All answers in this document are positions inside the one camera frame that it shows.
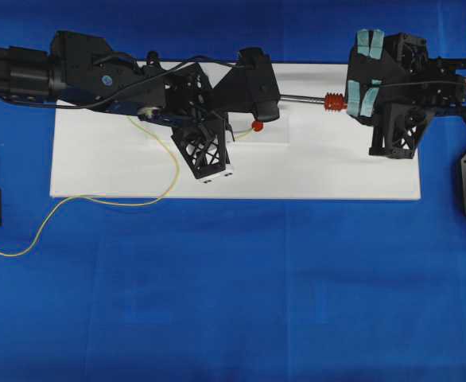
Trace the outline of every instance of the white board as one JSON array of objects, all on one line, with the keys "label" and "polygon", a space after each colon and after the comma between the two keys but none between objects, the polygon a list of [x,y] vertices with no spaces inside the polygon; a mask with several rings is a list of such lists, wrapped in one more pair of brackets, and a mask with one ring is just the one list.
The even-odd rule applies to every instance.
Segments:
[{"label": "white board", "polygon": [[[212,86],[227,72],[203,64]],[[346,65],[275,64],[282,94],[324,96],[343,92]],[[169,197],[231,199],[417,200],[414,160],[370,157],[372,128],[319,105],[280,103],[281,119],[228,144],[235,172],[199,183],[169,140],[170,129],[144,123],[177,153],[181,177]],[[235,131],[251,115],[231,115]],[[52,156],[53,197],[155,197],[171,182],[174,164],[159,145],[125,116],[58,110]]]}]

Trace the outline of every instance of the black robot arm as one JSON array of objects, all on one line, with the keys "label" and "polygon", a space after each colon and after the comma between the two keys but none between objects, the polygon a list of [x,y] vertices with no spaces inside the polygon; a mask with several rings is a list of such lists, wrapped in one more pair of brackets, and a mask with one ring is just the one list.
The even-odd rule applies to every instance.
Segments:
[{"label": "black robot arm", "polygon": [[[0,48],[0,99],[23,106],[87,108],[135,115],[168,126],[198,179],[230,174],[225,134],[229,111],[259,122],[279,118],[280,99],[270,57],[260,48],[239,52],[236,64],[214,87],[193,57],[165,70],[150,52],[146,64],[115,52],[101,37],[60,31],[51,52]],[[57,100],[75,106],[55,105]]]}]

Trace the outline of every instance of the metal rod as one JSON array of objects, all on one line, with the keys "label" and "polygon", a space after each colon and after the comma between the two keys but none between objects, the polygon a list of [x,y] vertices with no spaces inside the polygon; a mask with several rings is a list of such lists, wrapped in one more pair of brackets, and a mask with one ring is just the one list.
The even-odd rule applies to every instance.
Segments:
[{"label": "metal rod", "polygon": [[315,104],[318,104],[318,105],[323,105],[325,103],[325,98],[322,98],[322,97],[308,97],[306,95],[281,94],[281,101],[315,103]]}]

